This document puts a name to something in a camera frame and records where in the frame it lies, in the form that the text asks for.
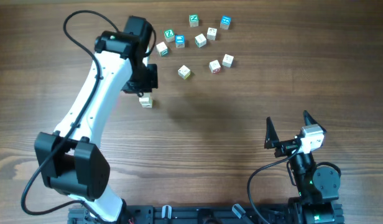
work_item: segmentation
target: small cube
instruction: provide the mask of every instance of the small cube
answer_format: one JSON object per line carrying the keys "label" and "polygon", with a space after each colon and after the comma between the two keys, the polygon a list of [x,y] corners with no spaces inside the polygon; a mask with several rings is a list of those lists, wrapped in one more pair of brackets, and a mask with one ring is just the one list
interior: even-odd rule
{"label": "small cube", "polygon": [[218,60],[210,62],[210,70],[212,74],[215,74],[221,71],[221,65],[219,64]]}
{"label": "small cube", "polygon": [[190,69],[184,65],[184,66],[182,66],[182,67],[179,68],[179,70],[178,70],[178,74],[179,74],[183,79],[187,79],[187,77],[189,77],[189,75],[190,75]]}
{"label": "small cube", "polygon": [[139,102],[144,108],[153,107],[152,93],[144,93],[142,97],[139,98]]}
{"label": "small cube", "polygon": [[197,14],[189,15],[190,27],[198,27],[198,16]]}
{"label": "small cube", "polygon": [[185,47],[185,36],[184,35],[176,35],[175,36],[175,45],[177,48]]}
{"label": "small cube", "polygon": [[231,18],[228,16],[223,16],[221,20],[221,28],[229,29]]}
{"label": "small cube", "polygon": [[155,47],[157,48],[157,51],[161,57],[168,54],[168,47],[164,42],[157,44]]}
{"label": "small cube", "polygon": [[175,33],[172,29],[164,31],[164,36],[168,43],[175,40]]}
{"label": "small cube", "polygon": [[206,38],[208,40],[215,40],[216,38],[216,29],[215,28],[208,28],[208,32],[206,33]]}
{"label": "small cube", "polygon": [[233,58],[234,57],[232,55],[225,54],[223,57],[222,65],[230,68],[231,64],[233,63]]}
{"label": "small cube", "polygon": [[202,47],[206,44],[206,38],[204,37],[204,34],[196,36],[195,39],[197,47]]}

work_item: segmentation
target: wooden table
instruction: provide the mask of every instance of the wooden table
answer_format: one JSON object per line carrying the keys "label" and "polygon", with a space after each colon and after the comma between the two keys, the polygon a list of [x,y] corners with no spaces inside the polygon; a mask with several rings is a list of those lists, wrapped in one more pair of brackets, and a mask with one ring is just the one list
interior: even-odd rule
{"label": "wooden table", "polygon": [[[157,31],[185,35],[184,49],[154,52],[159,89],[154,108],[121,93],[103,134],[109,183],[129,205],[248,204],[246,183],[274,162],[263,148],[265,119],[280,139],[293,137],[308,110],[327,130],[314,153],[343,171],[339,203],[346,223],[383,223],[383,1],[195,1],[0,6],[0,223],[65,223],[67,209],[31,217],[23,188],[37,168],[33,143],[52,132],[70,109],[91,65],[62,31],[73,11],[91,9],[123,27],[147,18]],[[200,26],[190,28],[197,13]],[[219,29],[222,15],[230,30]],[[218,40],[199,49],[194,37],[218,28]],[[79,15],[69,32],[93,49],[109,24]],[[210,73],[210,61],[234,56],[232,68]],[[183,80],[182,66],[193,75]],[[257,176],[256,202],[298,195],[285,164]],[[27,204],[49,208],[69,198],[40,178]]]}

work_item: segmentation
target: wooden surface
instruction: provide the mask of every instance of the wooden surface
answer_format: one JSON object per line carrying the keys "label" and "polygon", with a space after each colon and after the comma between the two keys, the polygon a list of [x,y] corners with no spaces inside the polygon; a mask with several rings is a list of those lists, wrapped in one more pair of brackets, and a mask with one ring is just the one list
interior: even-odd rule
{"label": "wooden surface", "polygon": [[[130,15],[147,18],[164,41],[165,29],[188,45],[157,52],[155,108],[134,95],[118,99],[102,138],[110,184],[129,205],[248,203],[246,183],[274,162],[263,148],[271,116],[281,139],[292,138],[308,110],[327,130],[314,153],[343,171],[339,203],[346,223],[383,223],[383,1],[195,1],[0,6],[0,223],[65,223],[67,209],[42,217],[21,211],[23,188],[37,168],[33,143],[70,109],[91,59],[63,34],[71,12],[91,9],[123,27]],[[200,26],[190,28],[197,13]],[[222,15],[230,30],[219,29]],[[218,40],[199,49],[194,36],[218,28]],[[79,15],[69,24],[93,48],[111,30]],[[212,75],[210,61],[234,56],[232,68]],[[188,80],[177,75],[186,65]],[[297,196],[285,164],[252,183],[256,202]],[[27,204],[33,210],[68,198],[38,178]]]}

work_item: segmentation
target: blue cube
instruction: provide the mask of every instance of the blue cube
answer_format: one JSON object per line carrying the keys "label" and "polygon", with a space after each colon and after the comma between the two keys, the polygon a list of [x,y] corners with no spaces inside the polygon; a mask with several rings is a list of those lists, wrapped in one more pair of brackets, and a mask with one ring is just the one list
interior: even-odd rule
{"label": "blue cube", "polygon": [[175,36],[175,45],[177,48],[185,47],[185,36],[184,35],[176,35]]}
{"label": "blue cube", "polygon": [[231,18],[229,16],[223,16],[221,20],[221,28],[229,29]]}

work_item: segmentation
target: block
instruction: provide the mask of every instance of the block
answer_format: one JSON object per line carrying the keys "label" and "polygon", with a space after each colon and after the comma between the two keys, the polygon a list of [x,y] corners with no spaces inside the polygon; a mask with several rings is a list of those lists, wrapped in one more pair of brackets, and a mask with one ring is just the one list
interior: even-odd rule
{"label": "block", "polygon": [[175,40],[175,33],[172,29],[164,31],[165,40],[169,43]]}
{"label": "block", "polygon": [[198,16],[197,14],[189,16],[190,27],[198,27]]}
{"label": "block", "polygon": [[195,39],[196,39],[197,47],[202,47],[202,46],[206,45],[206,38],[204,37],[204,34],[200,34],[200,35],[196,36]]}
{"label": "block", "polygon": [[152,93],[144,93],[142,97],[139,97],[139,102],[144,108],[153,107]]}
{"label": "block", "polygon": [[190,69],[184,65],[184,66],[182,66],[182,67],[179,68],[179,70],[178,70],[178,74],[179,74],[183,79],[187,79],[187,77],[189,77],[189,75],[190,75]]}
{"label": "block", "polygon": [[210,70],[212,74],[215,74],[221,71],[221,65],[219,64],[218,60],[210,62]]}
{"label": "block", "polygon": [[157,48],[157,51],[161,57],[168,54],[168,47],[164,42],[157,44],[155,47]]}
{"label": "block", "polygon": [[225,54],[223,57],[222,65],[226,67],[231,67],[234,57],[232,55]]}
{"label": "block", "polygon": [[221,28],[229,29],[231,18],[228,16],[223,16],[221,20]]}
{"label": "block", "polygon": [[184,35],[176,35],[175,36],[175,45],[177,48],[185,47],[185,36]]}
{"label": "block", "polygon": [[208,32],[206,33],[206,38],[208,40],[215,40],[216,38],[216,30],[215,28],[208,28]]}

